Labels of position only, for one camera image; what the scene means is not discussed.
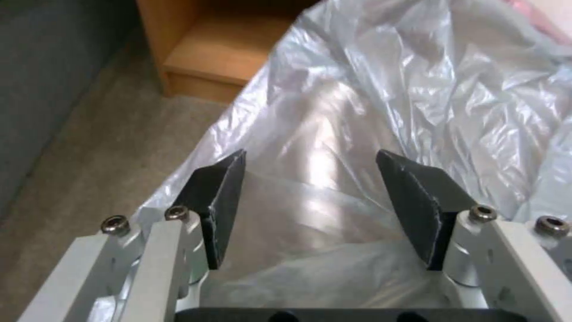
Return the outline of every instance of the black gripper pad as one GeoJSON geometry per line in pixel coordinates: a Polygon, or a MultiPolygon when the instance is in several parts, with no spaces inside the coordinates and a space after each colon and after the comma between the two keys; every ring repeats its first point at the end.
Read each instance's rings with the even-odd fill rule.
{"type": "Polygon", "coordinates": [[[196,169],[173,202],[201,217],[209,269],[223,262],[239,205],[246,151],[238,150],[218,163],[196,169]]]}
{"type": "Polygon", "coordinates": [[[442,270],[457,213],[475,201],[442,169],[386,150],[376,162],[405,234],[427,270],[442,270]]]}

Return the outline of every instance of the screw head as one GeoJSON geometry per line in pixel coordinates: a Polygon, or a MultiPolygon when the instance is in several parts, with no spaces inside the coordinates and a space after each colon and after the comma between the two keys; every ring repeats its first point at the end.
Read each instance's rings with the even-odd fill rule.
{"type": "Polygon", "coordinates": [[[570,232],[570,225],[558,217],[542,216],[537,219],[534,229],[539,234],[562,238],[570,232]]]}
{"type": "Polygon", "coordinates": [[[113,236],[125,236],[131,231],[126,216],[111,216],[101,223],[101,232],[113,236]]]}
{"type": "Polygon", "coordinates": [[[485,223],[495,220],[498,217],[498,214],[492,207],[485,205],[474,205],[469,210],[468,217],[473,222],[485,223]]]}
{"type": "Polygon", "coordinates": [[[185,206],[172,206],[165,211],[165,220],[189,220],[189,209],[185,206]]]}

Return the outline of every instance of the clear plastic sheet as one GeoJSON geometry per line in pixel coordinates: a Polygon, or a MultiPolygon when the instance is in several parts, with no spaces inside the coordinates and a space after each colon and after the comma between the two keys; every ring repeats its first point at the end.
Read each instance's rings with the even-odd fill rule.
{"type": "Polygon", "coordinates": [[[441,167],[507,218],[567,218],[571,53],[499,0],[320,2],[136,219],[243,148],[235,226],[201,305],[440,307],[375,154],[441,167]]]}

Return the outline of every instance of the gray sofa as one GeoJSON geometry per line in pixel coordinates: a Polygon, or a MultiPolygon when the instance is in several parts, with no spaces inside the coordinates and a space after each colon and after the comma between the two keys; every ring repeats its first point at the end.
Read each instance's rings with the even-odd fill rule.
{"type": "Polygon", "coordinates": [[[136,23],[134,0],[0,0],[0,218],[136,23]]]}

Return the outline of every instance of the wooden cabinet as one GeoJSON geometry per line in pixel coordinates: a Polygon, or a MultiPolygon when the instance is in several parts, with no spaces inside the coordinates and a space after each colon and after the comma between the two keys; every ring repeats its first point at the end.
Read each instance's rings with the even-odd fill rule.
{"type": "Polygon", "coordinates": [[[165,96],[230,102],[309,0],[137,0],[165,96]]]}

